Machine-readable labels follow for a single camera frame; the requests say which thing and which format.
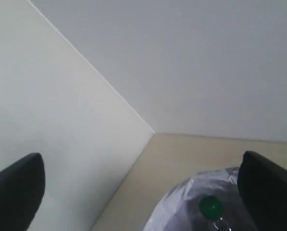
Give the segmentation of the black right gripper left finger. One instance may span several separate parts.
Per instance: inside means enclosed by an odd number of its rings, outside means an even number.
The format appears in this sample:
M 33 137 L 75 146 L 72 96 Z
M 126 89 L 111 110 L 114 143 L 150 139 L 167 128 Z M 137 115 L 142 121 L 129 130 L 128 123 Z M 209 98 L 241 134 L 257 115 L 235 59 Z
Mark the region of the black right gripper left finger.
M 26 231 L 45 192 L 40 153 L 31 153 L 0 171 L 0 231 Z

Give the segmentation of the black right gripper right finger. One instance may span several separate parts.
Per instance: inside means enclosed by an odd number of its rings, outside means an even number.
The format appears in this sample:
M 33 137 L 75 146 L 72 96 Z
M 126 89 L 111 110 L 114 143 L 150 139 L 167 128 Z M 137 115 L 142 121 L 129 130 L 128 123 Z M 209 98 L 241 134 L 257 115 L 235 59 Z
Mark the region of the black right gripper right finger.
M 246 151 L 237 187 L 243 204 L 260 231 L 287 231 L 287 170 Z

